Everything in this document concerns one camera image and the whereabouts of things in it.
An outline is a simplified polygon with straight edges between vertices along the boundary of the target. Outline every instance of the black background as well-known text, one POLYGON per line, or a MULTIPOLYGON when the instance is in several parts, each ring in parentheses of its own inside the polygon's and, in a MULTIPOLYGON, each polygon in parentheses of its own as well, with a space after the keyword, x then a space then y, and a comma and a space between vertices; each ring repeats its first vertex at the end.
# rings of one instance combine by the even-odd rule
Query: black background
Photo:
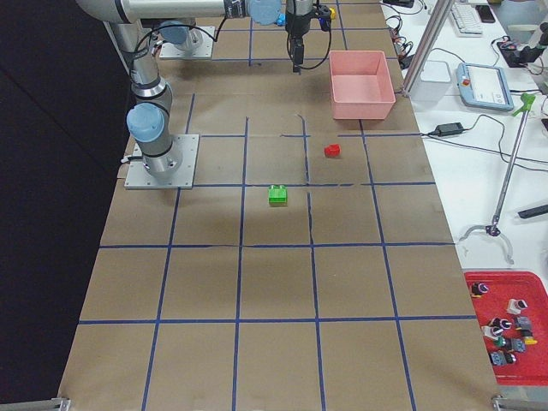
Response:
POLYGON ((3 0, 0 403, 55 397, 128 139, 128 78, 74 0, 3 0))

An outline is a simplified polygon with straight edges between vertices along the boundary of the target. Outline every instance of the green lego brick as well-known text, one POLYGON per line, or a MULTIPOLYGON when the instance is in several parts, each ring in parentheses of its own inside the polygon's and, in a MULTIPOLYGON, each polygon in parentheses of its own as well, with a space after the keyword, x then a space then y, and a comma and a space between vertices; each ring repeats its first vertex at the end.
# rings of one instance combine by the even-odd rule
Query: green lego brick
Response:
POLYGON ((268 202, 274 205, 288 202, 288 189, 285 186, 270 186, 268 188, 268 202))

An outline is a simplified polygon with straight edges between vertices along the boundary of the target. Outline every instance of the smartphone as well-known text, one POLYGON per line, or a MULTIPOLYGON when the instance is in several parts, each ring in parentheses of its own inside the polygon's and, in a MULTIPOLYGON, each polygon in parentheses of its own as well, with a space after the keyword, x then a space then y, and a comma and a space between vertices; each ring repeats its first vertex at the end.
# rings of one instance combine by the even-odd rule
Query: smartphone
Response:
POLYGON ((494 23, 495 16, 491 12, 491 7, 486 4, 481 4, 476 6, 476 10, 479 14, 479 19, 482 23, 494 23))

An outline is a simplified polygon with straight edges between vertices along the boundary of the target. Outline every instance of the red tray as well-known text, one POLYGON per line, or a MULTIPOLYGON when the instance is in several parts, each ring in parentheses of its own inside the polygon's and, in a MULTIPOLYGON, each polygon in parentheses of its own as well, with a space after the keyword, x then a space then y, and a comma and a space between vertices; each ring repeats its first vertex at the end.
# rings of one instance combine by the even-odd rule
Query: red tray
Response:
MULTIPOLYGON (((506 313, 510 298, 525 300, 528 305, 520 315, 531 319, 533 336, 538 343, 527 345, 524 353, 515 353, 515 364, 494 366, 498 383, 548 385, 548 295, 540 279, 526 271, 470 271, 464 275, 468 288, 477 282, 489 287, 487 294, 472 299, 479 326, 487 325, 495 317, 513 322, 515 316, 506 313)), ((512 326, 504 336, 519 338, 520 334, 512 326)), ((491 339, 484 338, 484 341, 488 352, 499 349, 491 339)))

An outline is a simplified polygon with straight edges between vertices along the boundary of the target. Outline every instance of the pink bin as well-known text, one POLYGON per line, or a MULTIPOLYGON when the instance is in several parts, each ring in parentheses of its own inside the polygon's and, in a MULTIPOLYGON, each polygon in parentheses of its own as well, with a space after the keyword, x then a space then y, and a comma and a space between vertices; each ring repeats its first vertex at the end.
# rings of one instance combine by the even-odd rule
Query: pink bin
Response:
POLYGON ((386 118, 396 97, 384 53, 332 51, 329 56, 333 118, 386 118))

